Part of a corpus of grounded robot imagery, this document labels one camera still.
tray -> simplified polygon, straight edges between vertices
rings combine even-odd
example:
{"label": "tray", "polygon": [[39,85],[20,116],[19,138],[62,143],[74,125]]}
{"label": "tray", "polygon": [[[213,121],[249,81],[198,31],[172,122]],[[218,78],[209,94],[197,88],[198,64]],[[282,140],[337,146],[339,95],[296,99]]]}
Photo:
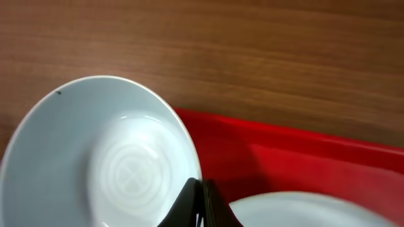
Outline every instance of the tray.
{"label": "tray", "polygon": [[332,195],[404,226],[404,149],[175,110],[202,174],[228,202],[277,191]]}

wooden table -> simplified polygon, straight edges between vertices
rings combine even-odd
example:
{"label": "wooden table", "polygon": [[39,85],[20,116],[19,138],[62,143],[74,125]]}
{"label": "wooden table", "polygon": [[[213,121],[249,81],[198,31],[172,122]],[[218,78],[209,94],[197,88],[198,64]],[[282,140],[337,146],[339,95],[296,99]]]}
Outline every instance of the wooden table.
{"label": "wooden table", "polygon": [[44,95],[124,76],[175,107],[404,146],[404,1],[2,0],[0,149]]}

brown wooden background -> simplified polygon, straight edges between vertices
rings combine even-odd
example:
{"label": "brown wooden background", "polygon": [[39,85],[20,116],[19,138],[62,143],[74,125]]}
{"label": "brown wooden background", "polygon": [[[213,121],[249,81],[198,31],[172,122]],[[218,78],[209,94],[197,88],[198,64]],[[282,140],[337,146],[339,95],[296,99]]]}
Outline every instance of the brown wooden background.
{"label": "brown wooden background", "polygon": [[0,149],[72,79],[173,106],[404,146],[402,0],[2,0]]}

red tray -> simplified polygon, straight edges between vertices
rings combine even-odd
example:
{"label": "red tray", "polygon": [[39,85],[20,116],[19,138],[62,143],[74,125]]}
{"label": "red tray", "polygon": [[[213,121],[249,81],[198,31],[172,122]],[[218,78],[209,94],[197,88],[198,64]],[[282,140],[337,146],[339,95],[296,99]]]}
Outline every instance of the red tray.
{"label": "red tray", "polygon": [[227,201],[305,191],[364,206],[404,226],[404,149],[176,109],[202,174]]}

bowl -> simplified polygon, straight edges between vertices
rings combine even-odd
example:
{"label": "bowl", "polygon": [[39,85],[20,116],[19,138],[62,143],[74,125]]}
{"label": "bowl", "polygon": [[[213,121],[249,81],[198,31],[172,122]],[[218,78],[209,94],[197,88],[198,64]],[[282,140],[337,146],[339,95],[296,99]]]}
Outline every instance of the bowl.
{"label": "bowl", "polygon": [[0,224],[157,226],[186,180],[193,142],[148,88],[90,76],[50,92],[24,117],[0,174]]}

